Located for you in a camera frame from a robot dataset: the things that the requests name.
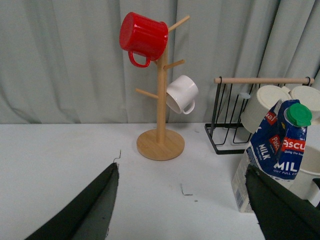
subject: white cup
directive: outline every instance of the white cup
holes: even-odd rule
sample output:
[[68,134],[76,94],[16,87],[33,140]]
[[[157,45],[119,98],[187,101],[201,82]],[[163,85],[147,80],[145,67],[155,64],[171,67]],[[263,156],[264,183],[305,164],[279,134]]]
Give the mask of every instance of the white cup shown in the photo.
[[313,179],[320,178],[320,151],[305,146],[300,170],[289,190],[301,199],[309,200],[314,206],[320,202],[320,190]]
[[292,99],[299,99],[312,113],[311,123],[318,124],[320,117],[320,91],[310,86],[296,86],[289,92]]
[[249,99],[244,112],[241,114],[241,122],[250,133],[255,133],[261,121],[269,110],[282,99],[290,100],[288,88],[281,88],[274,85],[260,87],[252,98]]
[[195,108],[195,97],[198,95],[199,90],[191,78],[181,75],[169,84],[166,93],[166,104],[173,111],[177,114],[189,114]]

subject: curtain fold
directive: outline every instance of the curtain fold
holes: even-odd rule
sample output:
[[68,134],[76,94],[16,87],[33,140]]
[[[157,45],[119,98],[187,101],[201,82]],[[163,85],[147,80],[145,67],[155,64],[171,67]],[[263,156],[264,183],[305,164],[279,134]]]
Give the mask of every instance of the curtain fold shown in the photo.
[[0,123],[155,123],[156,100],[135,88],[156,94],[157,67],[119,45],[129,12],[168,27],[190,15],[169,34],[169,63],[185,64],[167,81],[187,75],[199,95],[191,114],[167,108],[170,123],[210,122],[219,76],[308,76],[320,90],[318,0],[2,0]]

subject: milk carton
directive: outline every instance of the milk carton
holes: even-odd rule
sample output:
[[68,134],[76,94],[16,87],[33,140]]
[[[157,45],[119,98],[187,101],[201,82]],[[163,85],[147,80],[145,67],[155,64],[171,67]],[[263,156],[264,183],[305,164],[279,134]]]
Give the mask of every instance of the milk carton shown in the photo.
[[299,100],[278,101],[265,115],[244,151],[231,185],[238,209],[252,213],[246,188],[249,164],[261,169],[289,188],[298,174],[304,155],[307,126],[312,114]]

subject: white tabletop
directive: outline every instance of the white tabletop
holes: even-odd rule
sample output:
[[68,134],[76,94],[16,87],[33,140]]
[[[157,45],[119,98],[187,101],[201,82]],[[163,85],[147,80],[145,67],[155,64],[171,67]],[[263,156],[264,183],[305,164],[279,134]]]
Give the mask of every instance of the white tabletop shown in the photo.
[[185,140],[169,161],[149,160],[136,148],[155,124],[0,125],[0,239],[28,237],[120,151],[107,239],[264,239],[255,214],[240,213],[232,191],[241,155],[217,155],[204,125],[167,124]]

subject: wooden mug stand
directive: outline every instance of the wooden mug stand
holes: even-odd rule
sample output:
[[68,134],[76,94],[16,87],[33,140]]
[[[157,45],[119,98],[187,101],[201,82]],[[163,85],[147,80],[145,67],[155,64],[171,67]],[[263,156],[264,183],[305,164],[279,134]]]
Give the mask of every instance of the wooden mug stand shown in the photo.
[[[171,27],[170,33],[178,26],[187,21],[186,16]],[[185,140],[175,131],[166,129],[166,101],[167,101],[167,70],[185,63],[180,60],[168,64],[168,44],[161,57],[154,62],[157,65],[157,95],[136,88],[136,92],[157,99],[156,129],[142,133],[136,140],[139,153],[151,160],[166,161],[178,157],[185,148]]]

